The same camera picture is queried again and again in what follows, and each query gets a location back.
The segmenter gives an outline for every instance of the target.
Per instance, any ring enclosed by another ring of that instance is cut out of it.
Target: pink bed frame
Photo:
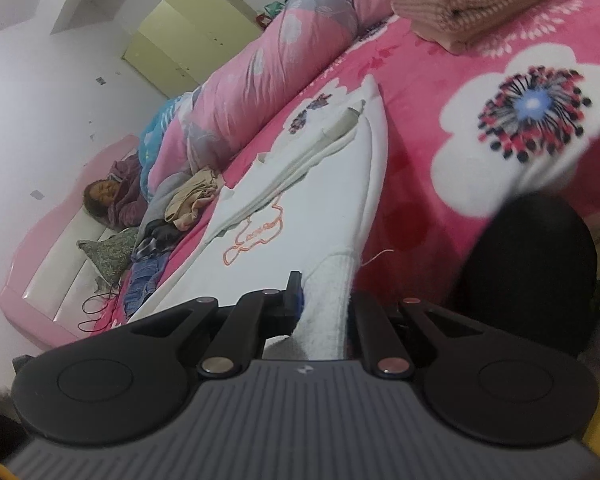
[[[0,292],[0,308],[17,329],[37,344],[54,348],[74,342],[77,337],[23,298],[31,279],[62,231],[82,207],[82,193],[87,184],[105,178],[112,163],[121,160],[137,146],[138,138],[129,135],[98,153],[84,167],[69,196],[27,233],[13,255],[7,282]]]

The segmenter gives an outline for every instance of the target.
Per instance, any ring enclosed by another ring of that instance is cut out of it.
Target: flower pattern
[[[294,15],[287,14],[280,27],[280,40],[286,44],[295,43],[302,33],[302,21]]]
[[[390,17],[385,18],[384,20],[376,23],[375,25],[372,25],[365,32],[363,32],[356,39],[356,41],[354,41],[354,43],[347,49],[347,52],[357,50],[364,44],[377,40],[389,29],[389,26],[397,20],[398,16],[396,14],[393,14]]]
[[[448,54],[447,51],[442,46],[440,46],[439,43],[436,43],[434,41],[423,40],[415,34],[414,36],[415,46],[424,48],[427,51],[427,54],[429,54],[430,56],[446,56]]]
[[[577,86],[583,79],[577,70],[544,66],[507,77],[478,116],[480,141],[522,163],[560,153],[572,136],[584,134],[583,108],[592,101]]]
[[[546,8],[545,4],[531,7],[521,19],[510,27],[503,27],[478,43],[477,51],[483,57],[502,57],[513,52],[516,41],[533,41],[549,36],[565,25],[565,16],[579,12],[584,8],[582,0],[568,0]]]
[[[264,49],[262,47],[256,50],[255,54],[251,58],[250,70],[253,75],[262,75],[264,72]]]
[[[503,73],[464,83],[440,126],[450,137],[430,166],[437,195],[462,216],[487,218],[509,198],[573,178],[600,136],[600,65],[563,44],[530,46]]]
[[[332,97],[332,94],[324,94],[321,93],[316,97],[313,101],[311,101],[304,110],[302,110],[298,115],[295,116],[294,120],[291,121],[291,126],[289,127],[289,133],[291,135],[295,135],[302,128],[304,128],[306,124],[306,117],[309,110],[318,110],[329,104],[329,98]]]
[[[362,78],[366,74],[373,72],[374,70],[377,70],[381,66],[384,66],[384,64],[386,63],[386,60],[394,54],[394,51],[399,46],[400,45],[392,45],[392,46],[388,46],[386,48],[381,48],[380,50],[378,50],[378,52],[375,56],[372,56],[369,59],[369,61],[367,61],[360,67],[360,70],[358,70],[358,77]]]
[[[304,126],[306,124],[306,114],[307,114],[307,111],[302,110],[298,115],[296,115],[294,120],[291,121],[291,126],[289,127],[289,133],[291,135],[295,135],[300,130],[302,130],[302,128],[304,128]]]

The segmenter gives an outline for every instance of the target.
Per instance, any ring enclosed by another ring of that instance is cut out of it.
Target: metal knob
[[[225,374],[230,372],[234,367],[234,362],[227,357],[208,357],[202,364],[201,368],[208,374]]]
[[[383,374],[397,375],[409,370],[409,362],[401,357],[385,357],[378,361],[378,369]]]

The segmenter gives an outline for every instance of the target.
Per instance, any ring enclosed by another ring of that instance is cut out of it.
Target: white flower print
[[[484,57],[502,57],[513,52],[515,41],[533,41],[558,31],[566,22],[564,16],[582,10],[582,0],[569,0],[566,3],[546,7],[544,4],[532,7],[528,12],[533,16],[530,20],[520,21],[518,30],[503,34],[495,32],[476,45],[478,52]]]
[[[273,143],[271,152],[282,149],[300,135],[307,124],[323,121],[332,113],[332,106],[343,102],[347,97],[347,87],[338,86],[340,80],[334,78],[324,85],[311,97],[303,99],[288,115],[283,125],[283,131]]]
[[[600,66],[562,44],[529,47],[504,73],[462,86],[440,125],[451,137],[431,165],[436,193],[464,216],[491,216],[513,196],[573,177],[600,136]]]
[[[251,58],[251,71],[254,75],[264,72],[264,49],[260,47]]]
[[[294,14],[287,14],[280,27],[280,38],[286,44],[295,43],[302,33],[302,21]]]

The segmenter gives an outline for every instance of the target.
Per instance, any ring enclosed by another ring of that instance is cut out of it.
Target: blue fabric
[[[133,316],[158,288],[158,282],[167,266],[170,254],[156,254],[131,266],[129,288],[123,298],[127,319]]]
[[[142,171],[140,173],[140,191],[142,195],[151,200],[148,192],[149,171],[154,166],[160,152],[164,133],[169,126],[169,123],[176,115],[178,104],[187,94],[183,94],[175,99],[169,99],[154,115],[154,118],[140,134],[140,144],[138,146],[138,158]]]

